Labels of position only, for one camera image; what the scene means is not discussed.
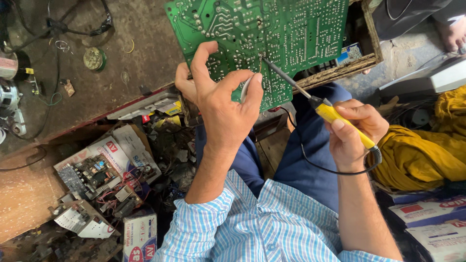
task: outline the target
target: power supply board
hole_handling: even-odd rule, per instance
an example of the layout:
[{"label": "power supply board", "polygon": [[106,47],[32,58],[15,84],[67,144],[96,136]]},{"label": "power supply board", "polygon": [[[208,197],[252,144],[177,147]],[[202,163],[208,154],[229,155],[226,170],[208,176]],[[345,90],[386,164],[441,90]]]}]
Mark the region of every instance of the power supply board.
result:
[{"label": "power supply board", "polygon": [[[164,5],[188,66],[200,43],[217,41],[209,56],[210,77],[230,71],[263,74],[260,111],[291,101],[292,86],[261,61],[289,76],[341,54],[348,0],[174,0]],[[240,101],[242,85],[232,100]]]}]

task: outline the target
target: gray cloth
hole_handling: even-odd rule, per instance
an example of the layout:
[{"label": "gray cloth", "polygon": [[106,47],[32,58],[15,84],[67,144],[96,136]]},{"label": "gray cloth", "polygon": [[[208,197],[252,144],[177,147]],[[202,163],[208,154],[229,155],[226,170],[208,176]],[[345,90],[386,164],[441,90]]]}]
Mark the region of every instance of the gray cloth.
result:
[{"label": "gray cloth", "polygon": [[438,21],[452,25],[451,18],[466,14],[466,0],[412,0],[406,11],[396,20],[387,14],[386,1],[392,17],[398,17],[410,0],[383,0],[372,13],[374,24],[380,40],[398,37],[433,15]]}]

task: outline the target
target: green wire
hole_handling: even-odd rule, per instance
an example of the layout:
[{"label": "green wire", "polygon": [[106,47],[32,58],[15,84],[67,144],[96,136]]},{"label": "green wire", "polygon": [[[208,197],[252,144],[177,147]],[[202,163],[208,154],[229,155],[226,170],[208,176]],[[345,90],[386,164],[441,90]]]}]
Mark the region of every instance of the green wire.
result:
[{"label": "green wire", "polygon": [[[57,102],[52,103],[52,101],[53,101],[55,95],[60,95],[60,99],[58,99]],[[50,98],[50,103],[47,103],[47,102],[45,102],[44,100],[42,100],[42,99],[40,99],[40,98],[39,98],[39,100],[41,100],[42,102],[44,102],[44,104],[46,104],[46,105],[48,105],[48,106],[52,106],[52,105],[58,104],[58,103],[62,100],[62,98],[63,98],[63,97],[62,97],[62,95],[61,95],[60,93],[54,93],[54,94],[52,95],[52,97]]]}]

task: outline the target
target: shirt cuff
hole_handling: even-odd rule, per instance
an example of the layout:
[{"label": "shirt cuff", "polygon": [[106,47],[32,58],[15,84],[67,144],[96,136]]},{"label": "shirt cuff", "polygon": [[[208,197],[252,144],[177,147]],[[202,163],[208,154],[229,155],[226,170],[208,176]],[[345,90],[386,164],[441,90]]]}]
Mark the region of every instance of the shirt cuff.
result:
[{"label": "shirt cuff", "polygon": [[364,251],[342,251],[338,254],[342,262],[398,262],[398,260],[373,255]]},{"label": "shirt cuff", "polygon": [[223,224],[232,206],[234,195],[226,188],[216,199],[203,204],[187,204],[185,200],[175,200],[177,210],[173,221],[177,227],[188,233],[202,233],[217,229]]}]

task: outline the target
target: concrete floor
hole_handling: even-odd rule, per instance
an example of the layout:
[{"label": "concrete floor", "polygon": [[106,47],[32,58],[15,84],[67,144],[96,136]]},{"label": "concrete floor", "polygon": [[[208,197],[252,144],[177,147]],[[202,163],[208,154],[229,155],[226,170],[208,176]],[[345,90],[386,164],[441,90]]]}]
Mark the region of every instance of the concrete floor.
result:
[{"label": "concrete floor", "polygon": [[416,71],[445,50],[434,24],[429,19],[400,37],[384,41],[380,46],[384,61],[372,68],[369,74],[337,80],[353,98],[374,106],[379,104],[379,87]]}]

